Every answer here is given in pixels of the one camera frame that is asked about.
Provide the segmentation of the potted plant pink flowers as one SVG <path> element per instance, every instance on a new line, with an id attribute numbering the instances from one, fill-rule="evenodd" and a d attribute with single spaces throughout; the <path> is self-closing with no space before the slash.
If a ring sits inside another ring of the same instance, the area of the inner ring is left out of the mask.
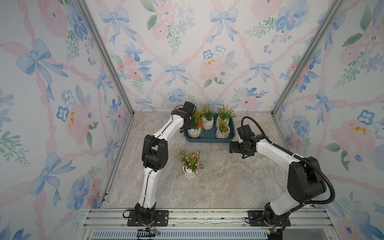
<path id="1" fill-rule="evenodd" d="M 183 164 L 183 173 L 185 178 L 189 181 L 194 180 L 199 171 L 206 168 L 205 163 L 201 163 L 203 155 L 201 151 L 188 152 L 180 150 L 180 162 Z"/>
<path id="2" fill-rule="evenodd" d="M 202 105 L 201 114 L 203 120 L 203 129 L 211 130 L 214 125 L 214 110 L 209 105 Z"/>

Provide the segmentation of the potted plant red flowers back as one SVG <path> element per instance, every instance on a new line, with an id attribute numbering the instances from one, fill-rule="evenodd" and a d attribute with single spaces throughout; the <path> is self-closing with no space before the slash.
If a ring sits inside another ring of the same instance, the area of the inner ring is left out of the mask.
<path id="1" fill-rule="evenodd" d="M 195 112 L 193 116 L 194 125 L 192 129 L 188 130 L 188 135 L 190 138 L 198 138 L 202 135 L 203 132 L 203 116 L 200 112 Z"/>

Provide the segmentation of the potted plant orange flowers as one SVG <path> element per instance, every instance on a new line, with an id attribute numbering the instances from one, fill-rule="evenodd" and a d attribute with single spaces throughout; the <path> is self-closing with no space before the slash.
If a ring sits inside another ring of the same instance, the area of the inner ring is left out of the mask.
<path id="1" fill-rule="evenodd" d="M 228 123 L 224 120 L 218 119 L 217 120 L 217 131 L 216 131 L 216 138 L 217 139 L 227 139 L 230 134 L 230 126 Z"/>
<path id="2" fill-rule="evenodd" d="M 220 126 L 220 121 L 223 121 L 225 124 L 229 124 L 229 119 L 235 118 L 236 114 L 234 110 L 230 109 L 228 106 L 222 105 L 217 109 L 217 122 L 216 127 Z"/>

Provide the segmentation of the potted plant pink flowers front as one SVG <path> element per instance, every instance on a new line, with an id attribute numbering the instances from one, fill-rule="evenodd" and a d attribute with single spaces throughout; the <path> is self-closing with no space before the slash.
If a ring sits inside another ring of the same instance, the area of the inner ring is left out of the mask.
<path id="1" fill-rule="evenodd" d="M 201 151 L 188 152 L 180 150 L 180 162 L 183 164 L 183 173 L 185 178 L 189 181 L 194 180 L 199 171 L 206 168 L 205 163 L 201 163 L 203 155 Z"/>

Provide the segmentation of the potted plant orange flowers front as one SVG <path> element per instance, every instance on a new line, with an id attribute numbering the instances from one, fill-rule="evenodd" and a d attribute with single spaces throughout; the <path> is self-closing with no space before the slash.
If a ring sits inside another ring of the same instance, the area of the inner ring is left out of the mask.
<path id="1" fill-rule="evenodd" d="M 227 139 L 230 134 L 230 126 L 228 123 L 224 120 L 218 119 L 217 120 L 217 131 L 216 131 L 216 138 L 217 139 Z"/>

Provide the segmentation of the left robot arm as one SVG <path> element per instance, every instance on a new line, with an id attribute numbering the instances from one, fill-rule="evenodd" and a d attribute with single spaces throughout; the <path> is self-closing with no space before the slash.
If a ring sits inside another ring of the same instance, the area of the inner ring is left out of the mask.
<path id="1" fill-rule="evenodd" d="M 169 158 L 168 140 L 176 132 L 183 133 L 195 126 L 196 106 L 186 101 L 171 112 L 169 120 L 152 135 L 144 138 L 142 161 L 144 166 L 144 183 L 141 196 L 135 205 L 134 216 L 149 225 L 155 220 L 156 191 L 160 171 Z"/>

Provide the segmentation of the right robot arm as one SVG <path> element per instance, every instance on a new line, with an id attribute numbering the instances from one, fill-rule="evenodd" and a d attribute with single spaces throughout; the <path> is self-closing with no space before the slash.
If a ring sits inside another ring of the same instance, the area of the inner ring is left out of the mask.
<path id="1" fill-rule="evenodd" d="M 287 189 L 277 199 L 265 205 L 263 215 L 259 219 L 268 226 L 283 225 L 292 212 L 327 191 L 326 181 L 320 174 L 320 165 L 315 158 L 303 158 L 293 154 L 262 138 L 262 135 L 252 136 L 242 142 L 230 142 L 229 153 L 241 154 L 243 159 L 259 153 L 287 171 Z"/>

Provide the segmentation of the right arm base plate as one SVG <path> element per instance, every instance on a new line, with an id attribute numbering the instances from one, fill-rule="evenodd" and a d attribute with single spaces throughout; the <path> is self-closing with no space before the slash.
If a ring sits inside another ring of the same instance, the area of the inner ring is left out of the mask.
<path id="1" fill-rule="evenodd" d="M 245 222 L 251 227 L 290 227 L 291 222 L 286 218 L 286 214 L 276 216 L 273 212 L 264 210 L 250 210 L 247 211 L 248 216 L 245 217 Z"/>

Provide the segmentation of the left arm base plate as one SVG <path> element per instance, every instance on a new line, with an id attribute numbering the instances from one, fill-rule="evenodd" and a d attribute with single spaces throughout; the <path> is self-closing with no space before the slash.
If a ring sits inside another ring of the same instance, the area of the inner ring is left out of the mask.
<path id="1" fill-rule="evenodd" d="M 128 216 L 128 227 L 167 227 L 169 222 L 168 210 L 130 211 Z"/>

